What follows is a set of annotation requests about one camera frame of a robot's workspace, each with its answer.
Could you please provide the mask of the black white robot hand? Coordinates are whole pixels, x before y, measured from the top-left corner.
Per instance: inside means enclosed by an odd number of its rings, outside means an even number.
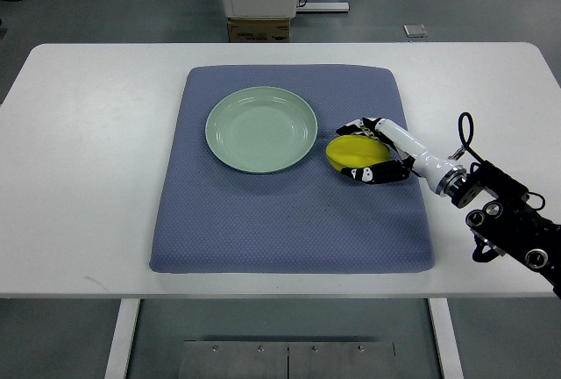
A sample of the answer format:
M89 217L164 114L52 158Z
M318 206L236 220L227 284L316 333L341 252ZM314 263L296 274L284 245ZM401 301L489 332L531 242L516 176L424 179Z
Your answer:
M426 180L439 196L453 197L467 182L467 172L456 161L435 156L424 144L388 118L359 118L337 129L337 135L376 140L392 148L399 160L384 161L360 168L345 163L342 173L369 184L399 182L413 173Z

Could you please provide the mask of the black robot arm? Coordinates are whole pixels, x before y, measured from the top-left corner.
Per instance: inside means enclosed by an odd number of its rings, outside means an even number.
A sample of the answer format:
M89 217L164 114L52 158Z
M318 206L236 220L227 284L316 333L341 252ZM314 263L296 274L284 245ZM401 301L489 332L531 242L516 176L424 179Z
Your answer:
M544 218L542 195L531 192L471 148L472 115L458 117L461 148L456 160L469 153L474 162L451 181L446 193L459 209L466 207L480 192L493 199L482 208L468 212L465 223L474 236L472 259L488 263L504 254L544 277L560 295L560 225Z

